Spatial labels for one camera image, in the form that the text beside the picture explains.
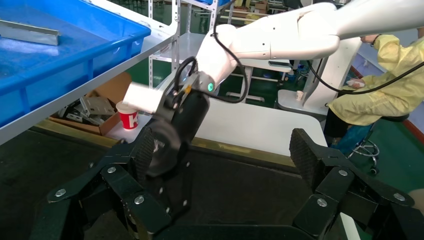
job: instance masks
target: dark mat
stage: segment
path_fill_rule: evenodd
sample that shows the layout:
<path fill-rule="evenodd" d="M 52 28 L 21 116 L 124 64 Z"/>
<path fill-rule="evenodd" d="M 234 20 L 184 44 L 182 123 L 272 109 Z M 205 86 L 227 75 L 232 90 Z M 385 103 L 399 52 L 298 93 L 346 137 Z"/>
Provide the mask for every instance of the dark mat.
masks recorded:
<path fill-rule="evenodd" d="M 47 193 L 84 173 L 105 153 L 86 142 L 33 130 L 1 145 L 0 239 L 28 239 Z"/>
<path fill-rule="evenodd" d="M 191 209 L 178 224 L 291 225 L 312 194 L 298 175 L 190 151 Z"/>

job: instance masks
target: chair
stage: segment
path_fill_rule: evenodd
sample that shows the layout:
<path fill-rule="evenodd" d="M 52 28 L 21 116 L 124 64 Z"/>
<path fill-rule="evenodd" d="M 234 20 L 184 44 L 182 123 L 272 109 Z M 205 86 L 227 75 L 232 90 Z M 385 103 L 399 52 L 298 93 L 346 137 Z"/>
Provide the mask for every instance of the chair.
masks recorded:
<path fill-rule="evenodd" d="M 409 114 L 403 116 L 383 116 L 380 119 L 394 123 L 400 123 L 408 119 L 408 117 Z M 380 154 L 380 149 L 374 142 L 370 141 L 370 137 L 373 134 L 374 126 L 375 123 L 372 125 L 366 137 L 359 143 L 357 147 L 355 147 L 355 149 L 347 156 L 347 158 L 349 159 L 354 154 L 359 154 L 372 158 L 373 166 L 371 167 L 370 171 L 373 175 L 377 175 L 379 173 L 379 170 L 377 168 L 377 160 Z"/>

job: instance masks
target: blue plastic bin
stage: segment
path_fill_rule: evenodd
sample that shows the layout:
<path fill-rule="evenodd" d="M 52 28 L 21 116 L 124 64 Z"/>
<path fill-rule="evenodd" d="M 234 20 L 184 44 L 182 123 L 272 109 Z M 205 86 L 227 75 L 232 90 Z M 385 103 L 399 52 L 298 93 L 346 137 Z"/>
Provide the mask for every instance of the blue plastic bin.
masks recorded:
<path fill-rule="evenodd" d="M 208 4 L 208 5 L 211 5 L 214 2 L 214 0 L 197 0 L 197 1 L 198 2 L 201 2 L 201 3 Z M 229 2 L 230 2 L 230 0 L 219 0 L 218 6 L 225 5 L 225 4 L 229 3 Z"/>
<path fill-rule="evenodd" d="M 83 0 L 0 0 L 0 19 L 60 32 L 58 46 L 0 37 L 0 128 L 139 54 L 151 33 Z"/>

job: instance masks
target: red and white cup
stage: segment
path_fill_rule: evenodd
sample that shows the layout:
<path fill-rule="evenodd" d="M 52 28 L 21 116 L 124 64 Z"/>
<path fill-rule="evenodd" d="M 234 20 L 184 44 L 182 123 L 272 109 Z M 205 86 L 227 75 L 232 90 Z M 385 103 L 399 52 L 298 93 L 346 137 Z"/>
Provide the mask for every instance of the red and white cup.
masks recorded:
<path fill-rule="evenodd" d="M 135 129 L 139 125 L 139 113 L 134 108 L 131 108 L 122 101 L 116 104 L 116 109 L 119 112 L 120 120 L 124 129 Z"/>

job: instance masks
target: worker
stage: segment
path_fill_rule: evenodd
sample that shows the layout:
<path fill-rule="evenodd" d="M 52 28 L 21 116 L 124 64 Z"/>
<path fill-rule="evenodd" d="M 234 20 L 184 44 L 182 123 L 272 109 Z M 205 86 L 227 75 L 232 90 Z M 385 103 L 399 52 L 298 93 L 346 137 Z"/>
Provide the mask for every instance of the worker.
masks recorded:
<path fill-rule="evenodd" d="M 345 90 L 365 91 L 376 88 L 403 74 L 424 61 L 424 27 L 418 28 L 418 40 L 408 47 L 400 45 L 394 35 L 368 35 L 361 38 L 378 50 L 378 63 L 387 70 L 381 76 L 369 75 Z M 360 95 L 340 95 L 329 105 L 324 135 L 329 146 L 338 148 L 338 142 L 351 126 L 368 126 L 381 117 L 400 117 L 412 112 L 424 100 L 424 68 L 380 90 Z M 363 139 L 358 136 L 357 144 Z"/>
<path fill-rule="evenodd" d="M 421 211 L 424 215 L 424 188 L 415 189 L 409 193 L 409 196 L 414 200 L 414 208 Z"/>

